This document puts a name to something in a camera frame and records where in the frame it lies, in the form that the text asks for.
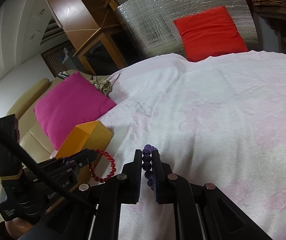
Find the beige leather sofa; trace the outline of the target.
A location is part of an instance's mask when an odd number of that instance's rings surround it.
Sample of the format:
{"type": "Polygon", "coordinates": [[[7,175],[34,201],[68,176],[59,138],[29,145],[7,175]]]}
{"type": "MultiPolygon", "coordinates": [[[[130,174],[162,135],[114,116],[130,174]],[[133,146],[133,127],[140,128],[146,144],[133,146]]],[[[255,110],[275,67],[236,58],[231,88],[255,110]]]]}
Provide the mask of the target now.
{"type": "MultiPolygon", "coordinates": [[[[21,146],[19,145],[19,130],[18,130],[18,119],[14,114],[5,116],[3,118],[0,118],[0,129],[1,131],[5,132],[10,138],[15,142],[14,146],[10,146],[9,143],[1,142],[4,146],[9,146],[11,150],[16,151],[18,157],[21,158],[23,164],[27,166],[31,171],[33,171],[39,178],[47,183],[49,186],[54,187],[58,192],[60,192],[64,197],[66,192],[69,191],[63,191],[60,186],[58,186],[52,179],[47,178],[46,174],[38,167],[38,163],[32,160],[32,158],[29,155],[24,155],[21,157],[19,154],[23,151],[21,146]]],[[[97,157],[99,157],[101,154],[99,151],[95,150],[97,152],[97,157]]],[[[82,168],[80,170],[80,174],[78,175],[79,182],[77,185],[80,185],[82,183],[85,183],[88,181],[91,177],[95,177],[95,169],[93,166],[93,163],[89,166],[82,168]]]]}

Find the orange cardboard tray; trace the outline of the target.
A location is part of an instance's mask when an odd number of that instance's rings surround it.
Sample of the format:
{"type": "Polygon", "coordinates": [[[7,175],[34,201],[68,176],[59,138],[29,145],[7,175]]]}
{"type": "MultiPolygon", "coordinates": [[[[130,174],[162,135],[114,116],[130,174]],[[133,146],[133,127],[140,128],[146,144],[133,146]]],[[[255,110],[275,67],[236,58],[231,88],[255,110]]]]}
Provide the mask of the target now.
{"type": "Polygon", "coordinates": [[[55,158],[69,157],[84,149],[105,150],[113,133],[100,121],[77,125],[55,155],[55,158]]]}

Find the white pink bedspread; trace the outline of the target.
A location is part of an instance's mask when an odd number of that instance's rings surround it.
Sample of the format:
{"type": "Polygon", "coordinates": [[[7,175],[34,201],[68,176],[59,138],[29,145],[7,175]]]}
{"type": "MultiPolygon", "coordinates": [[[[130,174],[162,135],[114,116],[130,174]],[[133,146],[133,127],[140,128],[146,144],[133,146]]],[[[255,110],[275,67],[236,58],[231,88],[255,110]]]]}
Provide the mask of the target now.
{"type": "Polygon", "coordinates": [[[116,169],[150,144],[193,184],[215,184],[273,239],[286,239],[286,55],[190,62],[156,56],[109,77],[116,169]]]}

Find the magenta pillow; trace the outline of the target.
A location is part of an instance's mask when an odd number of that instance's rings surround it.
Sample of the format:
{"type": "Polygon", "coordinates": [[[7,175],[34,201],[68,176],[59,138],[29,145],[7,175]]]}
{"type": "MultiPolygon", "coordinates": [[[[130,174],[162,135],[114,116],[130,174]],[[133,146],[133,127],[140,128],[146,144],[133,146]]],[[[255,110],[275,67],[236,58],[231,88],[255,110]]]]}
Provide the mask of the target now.
{"type": "Polygon", "coordinates": [[[33,111],[42,131],[59,150],[75,126],[95,121],[115,106],[113,100],[75,72],[40,98],[33,111]]]}

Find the crumpled beige cloth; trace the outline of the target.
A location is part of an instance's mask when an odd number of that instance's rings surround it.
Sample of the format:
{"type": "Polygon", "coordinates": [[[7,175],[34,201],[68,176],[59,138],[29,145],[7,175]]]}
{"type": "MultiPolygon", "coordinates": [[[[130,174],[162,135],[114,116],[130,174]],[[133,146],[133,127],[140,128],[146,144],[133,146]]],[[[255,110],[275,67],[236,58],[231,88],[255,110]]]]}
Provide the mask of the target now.
{"type": "Polygon", "coordinates": [[[92,75],[89,78],[89,82],[96,88],[98,89],[102,94],[105,96],[108,96],[109,93],[113,89],[113,85],[110,82],[109,75],[107,76],[96,76],[92,75]]]}

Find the red pillow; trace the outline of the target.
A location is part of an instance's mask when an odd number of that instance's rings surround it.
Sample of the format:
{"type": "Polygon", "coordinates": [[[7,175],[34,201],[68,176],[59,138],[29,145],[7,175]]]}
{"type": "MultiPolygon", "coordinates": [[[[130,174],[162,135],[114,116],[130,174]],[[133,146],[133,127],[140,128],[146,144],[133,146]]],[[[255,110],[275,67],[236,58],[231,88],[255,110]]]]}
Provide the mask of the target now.
{"type": "Polygon", "coordinates": [[[224,6],[181,17],[173,22],[181,36],[186,58],[191,62],[248,51],[224,6]]]}

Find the brown wooden cabinet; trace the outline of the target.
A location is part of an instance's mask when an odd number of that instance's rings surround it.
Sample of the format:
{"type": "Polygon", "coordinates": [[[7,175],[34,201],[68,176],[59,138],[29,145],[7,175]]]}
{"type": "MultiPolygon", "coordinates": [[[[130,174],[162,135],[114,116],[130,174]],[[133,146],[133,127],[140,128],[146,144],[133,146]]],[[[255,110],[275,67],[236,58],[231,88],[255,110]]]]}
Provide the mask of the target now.
{"type": "Polygon", "coordinates": [[[88,53],[101,43],[117,69],[128,63],[112,35],[121,30],[116,16],[120,5],[117,0],[46,0],[53,15],[61,24],[65,34],[75,48],[74,56],[91,74],[95,72],[88,62],[88,53]]]}

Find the silver insulated foil panel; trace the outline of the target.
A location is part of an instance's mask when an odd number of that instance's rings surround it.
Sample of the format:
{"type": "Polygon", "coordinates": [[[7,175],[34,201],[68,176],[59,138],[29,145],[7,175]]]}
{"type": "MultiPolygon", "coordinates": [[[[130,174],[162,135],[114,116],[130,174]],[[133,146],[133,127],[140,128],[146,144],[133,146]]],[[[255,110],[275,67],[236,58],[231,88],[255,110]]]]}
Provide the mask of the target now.
{"type": "Polygon", "coordinates": [[[225,6],[249,50],[259,42],[246,0],[128,0],[116,9],[145,58],[176,53],[184,55],[174,20],[214,7],[225,6]]]}

